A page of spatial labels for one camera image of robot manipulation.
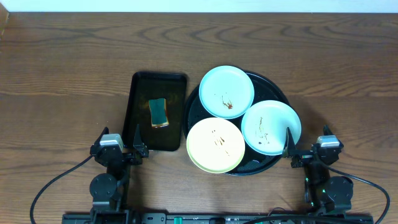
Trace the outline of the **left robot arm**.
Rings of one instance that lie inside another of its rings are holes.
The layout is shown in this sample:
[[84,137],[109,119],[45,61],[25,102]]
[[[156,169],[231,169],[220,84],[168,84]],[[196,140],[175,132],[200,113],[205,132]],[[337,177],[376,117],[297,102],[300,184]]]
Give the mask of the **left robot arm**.
[[90,184],[93,211],[96,213],[121,213],[127,209],[131,167],[141,165],[143,158],[149,156],[138,126],[133,150],[124,152],[123,148],[121,136],[111,134],[107,127],[90,147],[90,155],[106,168],[106,172],[97,175]]

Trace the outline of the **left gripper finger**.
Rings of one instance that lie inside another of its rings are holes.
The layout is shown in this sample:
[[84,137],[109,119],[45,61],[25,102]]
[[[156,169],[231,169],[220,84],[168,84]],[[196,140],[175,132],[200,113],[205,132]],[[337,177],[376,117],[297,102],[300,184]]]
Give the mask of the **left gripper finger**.
[[104,129],[102,130],[101,134],[99,135],[99,137],[97,138],[97,140],[95,141],[95,144],[99,144],[102,137],[106,134],[109,134],[109,128],[108,127],[104,127]]
[[143,148],[144,148],[144,143],[142,142],[139,124],[137,124],[136,130],[134,133],[133,147],[136,150],[143,150]]

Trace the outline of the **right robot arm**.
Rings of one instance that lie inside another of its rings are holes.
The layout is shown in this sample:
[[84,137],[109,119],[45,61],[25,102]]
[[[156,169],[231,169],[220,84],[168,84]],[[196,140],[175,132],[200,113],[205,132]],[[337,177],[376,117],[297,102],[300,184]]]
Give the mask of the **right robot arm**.
[[327,125],[323,127],[323,135],[309,150],[297,149],[290,129],[286,129],[282,157],[292,160],[291,167],[304,169],[305,202],[312,206],[309,214],[344,215],[351,209],[352,180],[345,176],[332,177],[328,168],[339,159],[343,147]]

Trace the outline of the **yellow plate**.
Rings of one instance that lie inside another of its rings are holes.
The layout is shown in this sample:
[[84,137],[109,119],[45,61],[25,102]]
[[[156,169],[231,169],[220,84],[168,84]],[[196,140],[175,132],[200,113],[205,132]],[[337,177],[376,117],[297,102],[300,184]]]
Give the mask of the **yellow plate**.
[[186,148],[192,162],[205,172],[221,174],[233,170],[245,154],[241,131],[222,118],[206,118],[188,132]]

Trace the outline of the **green yellow sponge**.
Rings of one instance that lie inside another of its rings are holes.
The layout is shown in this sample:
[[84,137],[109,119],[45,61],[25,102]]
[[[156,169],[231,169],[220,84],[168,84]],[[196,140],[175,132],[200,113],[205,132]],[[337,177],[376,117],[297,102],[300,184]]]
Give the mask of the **green yellow sponge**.
[[151,126],[153,128],[162,128],[169,125],[165,98],[149,100],[149,109]]

